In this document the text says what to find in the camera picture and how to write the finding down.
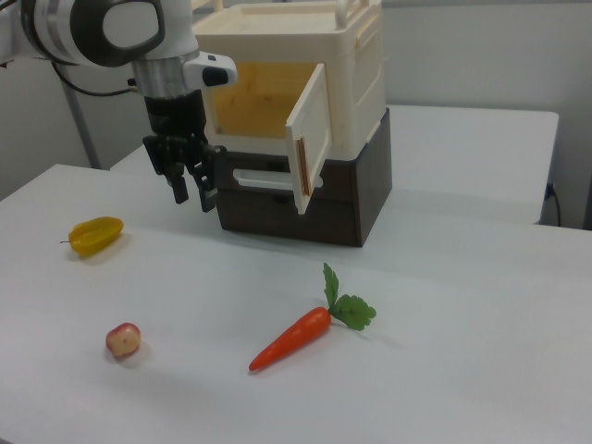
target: electrical cord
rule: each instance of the electrical cord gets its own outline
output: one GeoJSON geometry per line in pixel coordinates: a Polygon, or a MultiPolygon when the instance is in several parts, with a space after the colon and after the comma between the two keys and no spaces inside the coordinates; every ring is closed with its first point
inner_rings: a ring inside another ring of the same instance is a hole
{"type": "Polygon", "coordinates": [[[557,208],[557,226],[561,226],[561,207],[559,205],[559,197],[557,196],[557,192],[555,191],[555,184],[548,183],[547,188],[545,189],[545,202],[549,199],[549,197],[553,197],[555,200],[555,207],[557,208]]]}
{"type": "Polygon", "coordinates": [[[80,94],[90,95],[91,97],[115,97],[116,95],[122,95],[122,94],[134,92],[134,90],[132,90],[131,88],[128,88],[126,90],[112,91],[112,92],[92,92],[92,91],[83,90],[82,88],[80,88],[80,87],[76,86],[74,83],[72,83],[70,80],[66,79],[66,77],[64,76],[62,71],[59,70],[59,67],[57,66],[56,62],[52,62],[52,67],[54,67],[55,74],[57,74],[57,77],[59,77],[60,80],[62,80],[69,88],[71,88],[72,90],[74,90],[80,94]]]}
{"type": "Polygon", "coordinates": [[[6,0],[5,2],[0,2],[0,11],[11,5],[14,5],[15,3],[17,3],[17,0],[6,0]]]}

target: white tabletop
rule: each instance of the white tabletop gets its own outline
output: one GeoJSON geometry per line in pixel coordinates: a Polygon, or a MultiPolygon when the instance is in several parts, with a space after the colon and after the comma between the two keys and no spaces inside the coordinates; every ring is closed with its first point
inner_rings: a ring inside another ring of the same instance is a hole
{"type": "MultiPolygon", "coordinates": [[[[393,189],[441,214],[534,224],[559,117],[540,111],[390,105],[393,189]]],[[[111,168],[153,176],[143,146],[111,168]]],[[[189,193],[197,190],[188,177],[189,193]]]]}
{"type": "Polygon", "coordinates": [[[161,178],[56,166],[0,203],[0,437],[15,444],[592,442],[589,233],[416,211],[362,249],[223,231],[161,178]],[[119,216],[81,261],[59,241],[119,216]],[[321,267],[377,317],[265,371],[324,304],[321,267]],[[130,321],[118,364],[105,333],[130,321]]]}

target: orange carrot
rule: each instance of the orange carrot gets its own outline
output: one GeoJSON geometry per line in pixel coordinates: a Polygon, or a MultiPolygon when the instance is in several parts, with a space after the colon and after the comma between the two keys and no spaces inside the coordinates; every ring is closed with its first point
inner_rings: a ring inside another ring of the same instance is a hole
{"type": "Polygon", "coordinates": [[[339,281],[335,272],[325,264],[323,273],[329,308],[316,307],[301,317],[253,359],[249,370],[265,368],[312,342],[329,329],[331,316],[354,330],[370,325],[376,310],[357,296],[344,294],[338,298],[339,281]]]}
{"type": "Polygon", "coordinates": [[[331,315],[325,307],[316,307],[284,331],[276,340],[261,351],[251,365],[252,372],[296,352],[325,333],[331,325],[331,315]]]}

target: gray wall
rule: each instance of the gray wall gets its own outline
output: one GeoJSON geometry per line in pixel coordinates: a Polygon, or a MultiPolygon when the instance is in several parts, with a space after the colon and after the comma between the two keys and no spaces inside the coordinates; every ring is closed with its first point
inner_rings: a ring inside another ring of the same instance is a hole
{"type": "Polygon", "coordinates": [[[55,164],[89,165],[56,74],[41,60],[0,68],[0,200],[55,164]]]}
{"type": "MultiPolygon", "coordinates": [[[[560,115],[550,179],[563,225],[582,227],[592,172],[592,4],[396,7],[384,15],[389,102],[560,115]]],[[[552,204],[543,222],[555,223],[552,204]]]]}
{"type": "MultiPolygon", "coordinates": [[[[76,85],[98,92],[125,89],[127,79],[133,77],[130,67],[72,67],[68,75],[76,85]]],[[[102,168],[119,162],[152,132],[143,98],[137,93],[116,97],[75,94],[102,168]]]]}

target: open door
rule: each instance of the open door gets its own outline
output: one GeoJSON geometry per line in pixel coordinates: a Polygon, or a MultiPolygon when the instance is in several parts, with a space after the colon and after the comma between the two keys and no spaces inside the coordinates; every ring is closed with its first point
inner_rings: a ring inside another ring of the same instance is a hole
{"type": "Polygon", "coordinates": [[[299,215],[306,211],[332,143],[325,65],[318,64],[286,122],[286,147],[299,215]]]}

